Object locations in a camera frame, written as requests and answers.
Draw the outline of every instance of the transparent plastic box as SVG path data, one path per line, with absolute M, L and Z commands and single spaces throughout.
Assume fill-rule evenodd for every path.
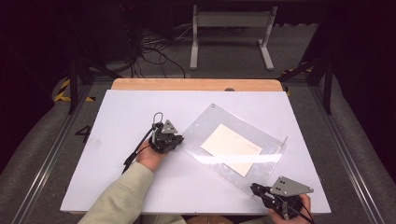
M 258 155 L 224 155 L 213 156 L 201 145 L 220 126 L 226 126 L 249 142 L 260 147 Z M 251 196 L 252 183 L 267 184 L 276 164 L 286 149 L 286 139 L 277 140 L 271 135 L 237 118 L 218 105 L 210 105 L 204 113 L 183 133 L 183 151 L 193 156 L 207 168 L 224 180 Z M 238 174 L 227 164 L 252 163 L 245 176 Z

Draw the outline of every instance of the cardboard sheet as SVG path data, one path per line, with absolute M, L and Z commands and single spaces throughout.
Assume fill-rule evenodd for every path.
M 240 134 L 227 128 L 223 124 L 206 139 L 201 145 L 212 156 L 248 156 L 260 155 L 262 148 L 248 141 Z M 245 176 L 253 165 L 253 162 L 225 162 L 231 169 L 241 176 Z

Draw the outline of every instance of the sleeve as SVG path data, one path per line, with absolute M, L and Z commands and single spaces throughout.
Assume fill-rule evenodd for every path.
M 144 165 L 132 166 L 99 196 L 79 223 L 133 223 L 154 174 Z

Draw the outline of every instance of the metal stand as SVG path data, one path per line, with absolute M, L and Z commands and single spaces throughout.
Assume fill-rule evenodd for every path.
M 190 70 L 198 68 L 198 27 L 265 27 L 263 39 L 259 39 L 260 50 L 269 71 L 274 70 L 267 49 L 268 39 L 274 24 L 277 7 L 264 12 L 198 12 L 197 6 L 192 12 L 192 48 Z

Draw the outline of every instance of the white table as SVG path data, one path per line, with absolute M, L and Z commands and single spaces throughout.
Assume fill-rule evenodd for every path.
M 208 80 L 196 79 L 193 82 L 195 81 L 203 84 Z M 186 86 L 181 80 L 175 82 L 183 88 Z M 215 81 L 215 85 L 216 83 L 228 83 L 226 85 L 238 89 L 230 80 L 218 80 Z M 156 112 L 163 112 L 163 118 L 170 119 L 179 133 L 183 134 L 212 103 L 220 105 L 275 138 L 281 139 L 285 135 L 289 137 L 287 149 L 269 182 L 261 183 L 258 179 L 257 183 L 272 186 L 280 175 L 284 175 L 314 188 L 315 192 L 310 194 L 313 213 L 331 212 L 288 96 L 279 90 L 108 91 L 64 197 L 61 210 L 85 212 L 90 209 L 101 192 L 120 176 L 123 162 L 150 128 Z M 143 213 L 222 215 L 267 213 L 262 202 L 252 200 L 182 150 L 183 145 L 177 147 L 156 172 L 145 198 Z

